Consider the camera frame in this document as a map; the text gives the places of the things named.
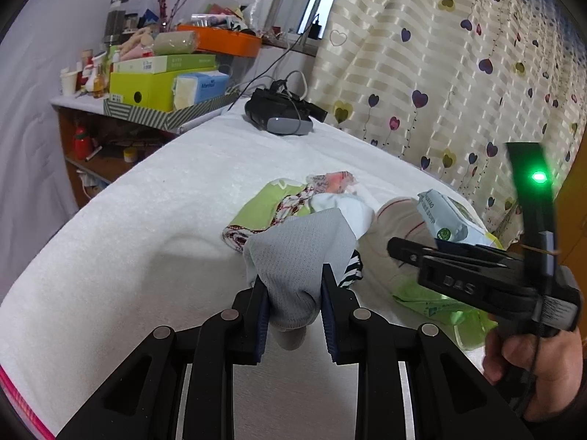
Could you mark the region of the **person's right hand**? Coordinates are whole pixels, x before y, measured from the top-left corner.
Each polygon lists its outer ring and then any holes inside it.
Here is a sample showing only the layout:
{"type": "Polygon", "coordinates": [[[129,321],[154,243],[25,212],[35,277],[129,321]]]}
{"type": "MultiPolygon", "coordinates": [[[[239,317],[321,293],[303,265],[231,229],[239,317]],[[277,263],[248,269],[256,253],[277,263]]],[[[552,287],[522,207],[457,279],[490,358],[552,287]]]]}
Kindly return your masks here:
{"type": "Polygon", "coordinates": [[[524,418],[552,418],[571,405],[581,388],[584,357],[580,331],[561,331],[547,339],[532,335],[503,339],[492,330],[485,340],[485,378],[496,384],[509,364],[535,375],[534,395],[524,418]]]}

